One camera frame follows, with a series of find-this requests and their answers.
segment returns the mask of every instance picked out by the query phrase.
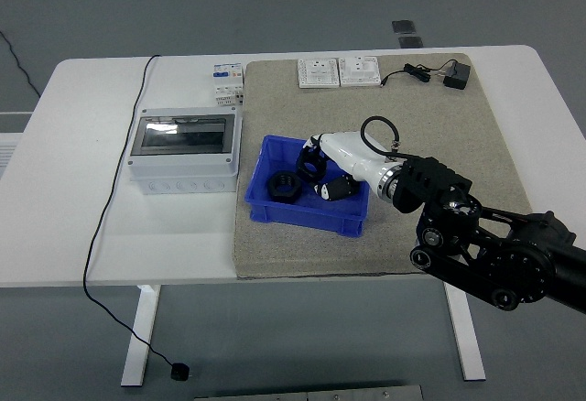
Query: black cable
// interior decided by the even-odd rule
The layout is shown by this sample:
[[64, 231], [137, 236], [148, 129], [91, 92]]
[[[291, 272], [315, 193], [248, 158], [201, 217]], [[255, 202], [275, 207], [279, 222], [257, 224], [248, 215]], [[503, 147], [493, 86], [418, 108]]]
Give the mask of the black cable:
[[425, 69], [425, 71], [440, 71], [440, 70], [441, 70], [441, 69], [443, 69], [443, 68], [444, 68], [446, 65], [448, 65], [450, 62], [456, 62], [456, 63], [458, 63], [458, 61], [457, 61], [457, 60], [446, 60], [446, 62], [445, 62], [445, 63], [444, 63], [444, 64], [443, 64], [441, 67], [439, 67], [438, 69], [432, 69], [432, 68], [430, 68], [430, 67], [428, 67], [428, 66], [426, 66], [426, 65], [423, 65], [423, 64], [418, 64], [416, 67], [417, 67], [417, 68], [423, 68], [423, 69]]
[[27, 76], [28, 85], [30, 85], [30, 87], [35, 91], [35, 93], [37, 94], [37, 96], [40, 98], [40, 92], [38, 92], [37, 87], [35, 87], [35, 85], [33, 85], [33, 82], [30, 81], [30, 76], [28, 76], [27, 71], [25, 69], [23, 69], [22, 66], [20, 65], [20, 60], [18, 60], [18, 56], [16, 55], [15, 50], [12, 47], [12, 44], [10, 43], [10, 41], [8, 40], [8, 38], [6, 37], [6, 35], [2, 32], [2, 30], [0, 30], [0, 35], [2, 35], [2, 38], [4, 38], [4, 41], [6, 41], [6, 44], [8, 44], [8, 48], [10, 49], [10, 53], [12, 53], [12, 56], [15, 57], [16, 66], [23, 73], [25, 73], [25, 76]]
[[399, 131], [398, 131], [398, 129], [396, 129], [395, 124], [393, 124], [393, 122], [388, 120], [386, 117], [383, 117], [382, 115], [373, 115], [371, 117], [368, 117], [363, 122], [362, 126], [360, 127], [360, 138], [362, 138], [365, 145], [367, 145], [369, 148], [371, 148], [379, 156], [385, 156], [385, 157], [389, 157], [389, 158], [405, 158], [405, 159], [407, 159], [407, 158], [421, 158], [419, 156], [413, 156], [411, 154], [401, 154], [401, 153], [395, 152], [395, 151], [384, 151], [382, 149], [379, 149], [375, 145], [373, 145], [370, 141], [368, 141], [368, 139], [366, 138], [366, 127], [371, 122], [374, 122], [376, 120], [388, 125], [388, 127], [391, 128], [391, 130], [393, 131], [393, 135], [395, 137], [394, 140], [396, 142], [399, 141]]
[[136, 97], [135, 105], [133, 106], [132, 117], [130, 119], [130, 125], [128, 126], [128, 130], [126, 131], [125, 145], [124, 145], [124, 147], [122, 149], [122, 152], [120, 154], [120, 157], [118, 158], [118, 165], [116, 166], [116, 171], [114, 173], [114, 179], [112, 181], [112, 188], [110, 189], [110, 195], [108, 196], [108, 200], [106, 201], [105, 205], [103, 206], [102, 214], [100, 215], [100, 220], [98, 221], [98, 225], [97, 225], [97, 227], [95, 229], [95, 232], [93, 234], [92, 241], [90, 242], [90, 249], [88, 250], [88, 257], [87, 257], [87, 260], [85, 262], [85, 268], [83, 269], [83, 291], [85, 292], [85, 295], [87, 296], [87, 298], [89, 300], [91, 300], [93, 303], [95, 303], [100, 308], [102, 308], [103, 310], [105, 310], [110, 315], [110, 317], [112, 317], [116, 322], [118, 322], [119, 324], [121, 324], [122, 326], [124, 326], [125, 328], [127, 328], [130, 332], [132, 332], [132, 335], [134, 335], [137, 340], [141, 341], [146, 346], [148, 346], [148, 349], [152, 353], [158, 355], [159, 357], [162, 357], [163, 360], [165, 360], [168, 363], [169, 366], [173, 366], [173, 363], [170, 362], [165, 355], [163, 355], [160, 352], [155, 351], [148, 341], [143, 340], [140, 337], [138, 337], [138, 335], [136, 334], [136, 332], [130, 326], [128, 326], [127, 324], [125, 324], [123, 321], [119, 320], [112, 313], [112, 311], [109, 310], [102, 302], [100, 302], [97, 299], [93, 298], [92, 295], [90, 294], [90, 291], [88, 290], [88, 285], [87, 285], [88, 268], [90, 267], [90, 260], [92, 259], [93, 245], [95, 243], [96, 238], [98, 237], [98, 233], [100, 232], [100, 229], [102, 228], [103, 217], [105, 216], [106, 211], [108, 210], [108, 207], [110, 206], [110, 203], [112, 202], [112, 198], [114, 196], [114, 190], [115, 190], [115, 187], [116, 187], [116, 181], [118, 179], [118, 175], [120, 174], [120, 167], [122, 166], [122, 160], [124, 158], [124, 155], [125, 155], [125, 152], [126, 152], [126, 148], [128, 147], [128, 139], [130, 138], [130, 134], [132, 132], [132, 127], [133, 127], [133, 124], [135, 122], [136, 107], [138, 106], [138, 101], [140, 100], [140, 97], [142, 95], [143, 89], [145, 88], [145, 81], [147, 79], [148, 65], [151, 63], [151, 61], [154, 58], [159, 58], [160, 56], [161, 55], [151, 56], [151, 58], [146, 63], [145, 71], [143, 72], [143, 80], [142, 80], [142, 83], [140, 84], [140, 90], [138, 91], [138, 95]]
[[458, 63], [457, 60], [447, 60], [441, 67], [437, 68], [437, 69], [432, 69], [426, 65], [423, 64], [418, 64], [415, 67], [413, 67], [411, 64], [405, 64], [405, 67], [403, 68], [403, 70], [397, 70], [397, 71], [393, 71], [392, 73], [387, 74], [382, 80], [381, 80], [381, 87], [384, 87], [386, 82], [388, 81], [388, 78], [390, 78], [391, 76], [393, 76], [394, 74], [398, 74], [398, 73], [408, 73], [411, 76], [414, 76], [416, 78], [418, 78], [420, 81], [422, 82], [428, 82], [429, 81], [429, 72], [430, 71], [440, 71], [441, 69], [443, 69], [446, 65], [448, 65], [450, 62], [455, 62]]

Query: black charger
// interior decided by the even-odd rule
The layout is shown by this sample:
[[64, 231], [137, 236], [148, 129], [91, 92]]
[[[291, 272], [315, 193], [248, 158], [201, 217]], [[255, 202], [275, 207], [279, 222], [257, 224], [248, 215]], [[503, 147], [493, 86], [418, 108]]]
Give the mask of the black charger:
[[466, 88], [468, 78], [470, 77], [470, 65], [454, 61], [451, 67], [446, 71], [446, 76], [443, 78], [443, 84], [446, 87], [457, 88], [463, 90]]

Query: gray felt mat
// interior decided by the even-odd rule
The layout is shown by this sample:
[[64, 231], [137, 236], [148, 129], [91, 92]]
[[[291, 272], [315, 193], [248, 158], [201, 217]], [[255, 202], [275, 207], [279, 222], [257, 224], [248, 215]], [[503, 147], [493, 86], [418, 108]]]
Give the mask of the gray felt mat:
[[[379, 57], [381, 75], [406, 62], [437, 68], [462, 54]], [[383, 115], [398, 128], [400, 152], [435, 157], [472, 180], [483, 205], [530, 212], [525, 191], [493, 112], [473, 70], [466, 89], [422, 83], [400, 73], [385, 87], [300, 89], [295, 60], [248, 64], [244, 89], [244, 128], [240, 156], [233, 260], [239, 277], [383, 275], [415, 273], [409, 252], [416, 241], [419, 212], [409, 215], [371, 193], [364, 232], [359, 238], [282, 223], [250, 220], [244, 194], [265, 135], [307, 139], [336, 131], [357, 131], [364, 119]], [[376, 122], [371, 134], [390, 148], [392, 134]], [[491, 231], [499, 229], [486, 226]]]

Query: table leg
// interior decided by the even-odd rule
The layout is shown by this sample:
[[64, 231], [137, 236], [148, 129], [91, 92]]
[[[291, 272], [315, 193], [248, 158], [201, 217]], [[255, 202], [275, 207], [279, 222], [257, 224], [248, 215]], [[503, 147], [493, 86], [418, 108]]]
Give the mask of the table leg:
[[450, 307], [451, 324], [456, 336], [461, 370], [465, 381], [485, 380], [483, 359], [476, 341], [472, 315], [466, 293], [444, 282], [446, 298]]
[[[138, 287], [140, 288], [140, 299], [136, 307], [133, 329], [141, 339], [150, 342], [157, 315], [158, 293], [161, 285], [139, 285]], [[140, 386], [143, 384], [147, 356], [148, 346], [131, 334], [121, 386]]]

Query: white wall socket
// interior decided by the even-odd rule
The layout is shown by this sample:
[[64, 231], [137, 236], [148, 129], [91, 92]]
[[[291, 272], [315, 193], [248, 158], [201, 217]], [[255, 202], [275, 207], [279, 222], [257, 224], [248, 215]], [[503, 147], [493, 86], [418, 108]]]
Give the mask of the white wall socket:
[[342, 87], [380, 85], [381, 74], [375, 56], [340, 58], [340, 84]]
[[331, 88], [340, 86], [338, 62], [335, 58], [298, 60], [300, 88]]

